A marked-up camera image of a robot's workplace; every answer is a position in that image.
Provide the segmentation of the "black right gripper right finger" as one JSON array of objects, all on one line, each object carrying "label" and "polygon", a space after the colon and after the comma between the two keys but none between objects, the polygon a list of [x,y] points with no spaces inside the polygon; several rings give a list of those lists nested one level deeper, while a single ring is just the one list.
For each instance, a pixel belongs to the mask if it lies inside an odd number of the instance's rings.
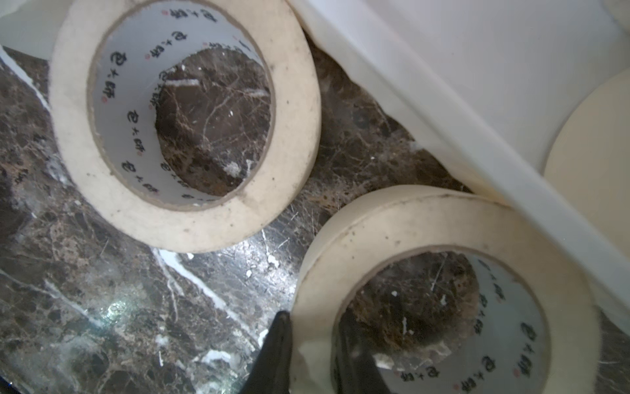
[{"label": "black right gripper right finger", "polygon": [[333,343],[332,377],[339,394],[390,394],[351,310],[341,315]]}]

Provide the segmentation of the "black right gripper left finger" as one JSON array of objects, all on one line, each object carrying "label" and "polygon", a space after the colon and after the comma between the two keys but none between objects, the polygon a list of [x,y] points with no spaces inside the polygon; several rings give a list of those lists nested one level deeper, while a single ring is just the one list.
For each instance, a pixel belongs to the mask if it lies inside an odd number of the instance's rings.
[{"label": "black right gripper left finger", "polygon": [[290,313],[279,311],[240,394],[288,394],[292,347]]}]

